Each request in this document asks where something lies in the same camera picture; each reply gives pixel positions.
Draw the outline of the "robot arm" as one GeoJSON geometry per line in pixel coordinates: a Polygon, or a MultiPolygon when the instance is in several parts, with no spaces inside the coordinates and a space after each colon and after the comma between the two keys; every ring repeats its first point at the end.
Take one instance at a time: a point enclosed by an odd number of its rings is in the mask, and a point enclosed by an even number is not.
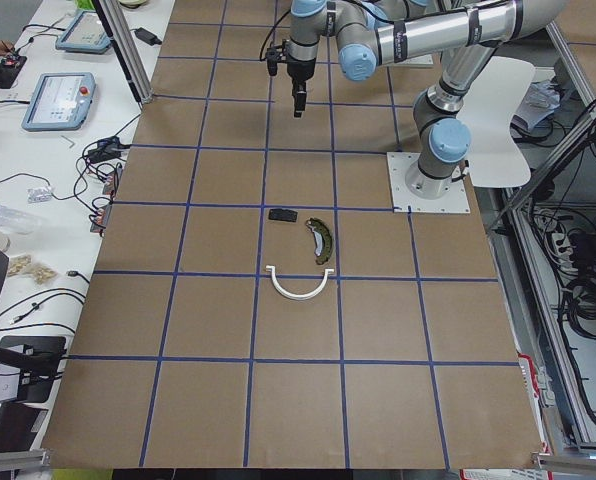
{"type": "Polygon", "coordinates": [[[442,197],[470,147],[458,120],[464,98],[500,45],[542,29],[564,10],[564,1],[294,1],[290,34],[268,49],[268,72],[284,63],[292,80],[295,117],[307,100],[321,38],[332,37],[338,64],[350,81],[369,79],[380,66],[437,54],[442,73],[413,107],[421,142],[406,173],[419,198],[442,197]]]}

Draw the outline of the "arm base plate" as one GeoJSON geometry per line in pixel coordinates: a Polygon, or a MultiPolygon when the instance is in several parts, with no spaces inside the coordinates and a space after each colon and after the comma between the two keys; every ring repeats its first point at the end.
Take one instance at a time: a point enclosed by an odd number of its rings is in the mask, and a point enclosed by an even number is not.
{"type": "Polygon", "coordinates": [[[419,170],[418,157],[415,152],[387,153],[393,210],[400,213],[469,214],[460,168],[456,167],[446,179],[430,179],[419,170]]]}

